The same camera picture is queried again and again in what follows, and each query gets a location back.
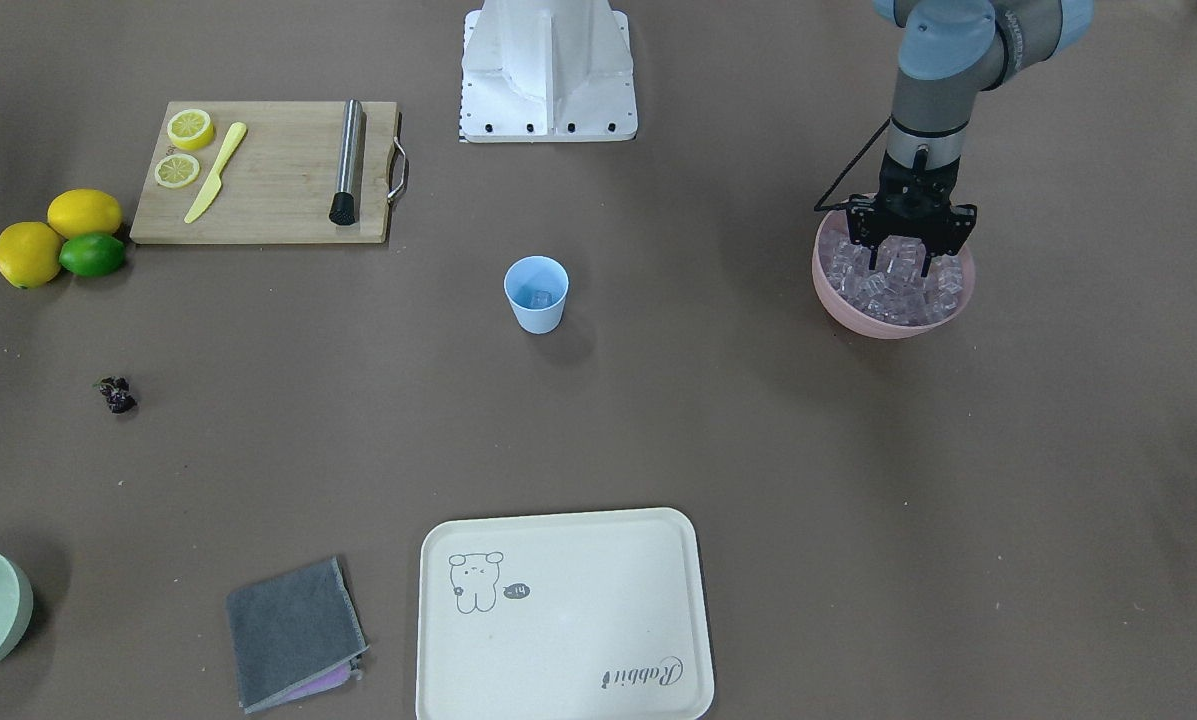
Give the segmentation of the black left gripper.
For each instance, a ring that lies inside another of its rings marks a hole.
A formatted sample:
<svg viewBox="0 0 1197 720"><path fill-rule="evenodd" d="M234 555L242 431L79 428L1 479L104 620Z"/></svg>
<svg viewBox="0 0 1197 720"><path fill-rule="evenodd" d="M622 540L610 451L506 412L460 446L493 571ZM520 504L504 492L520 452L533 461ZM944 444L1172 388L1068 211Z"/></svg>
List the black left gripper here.
<svg viewBox="0 0 1197 720"><path fill-rule="evenodd" d="M880 251L892 236L922 242L920 277L930 275L937 251L959 251L976 228L976 205L950 205L959 159L942 167L905 167L883 155L879 193L853 195L846 205L850 242L868 249L868 270L876 271Z"/></svg>

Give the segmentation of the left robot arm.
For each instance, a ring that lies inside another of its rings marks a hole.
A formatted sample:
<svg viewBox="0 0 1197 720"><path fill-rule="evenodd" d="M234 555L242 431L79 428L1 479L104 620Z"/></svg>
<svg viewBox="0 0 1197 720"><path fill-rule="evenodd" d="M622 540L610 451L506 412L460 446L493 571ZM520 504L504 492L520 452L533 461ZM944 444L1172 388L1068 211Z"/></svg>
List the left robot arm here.
<svg viewBox="0 0 1197 720"><path fill-rule="evenodd" d="M1081 38L1092 1L876 1L903 28L880 187L845 205L850 242L877 254L892 236L922 243L932 260L962 251L974 205L953 205L965 135L978 94L1008 83Z"/></svg>

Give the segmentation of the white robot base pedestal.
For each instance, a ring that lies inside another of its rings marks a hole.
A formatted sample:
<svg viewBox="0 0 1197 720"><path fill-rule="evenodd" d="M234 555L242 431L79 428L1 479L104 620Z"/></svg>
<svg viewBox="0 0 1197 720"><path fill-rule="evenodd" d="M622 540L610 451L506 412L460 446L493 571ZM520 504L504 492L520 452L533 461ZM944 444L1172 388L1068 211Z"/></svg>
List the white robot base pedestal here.
<svg viewBox="0 0 1197 720"><path fill-rule="evenodd" d="M462 41L461 141L636 138L628 18L607 1L485 1L464 16Z"/></svg>

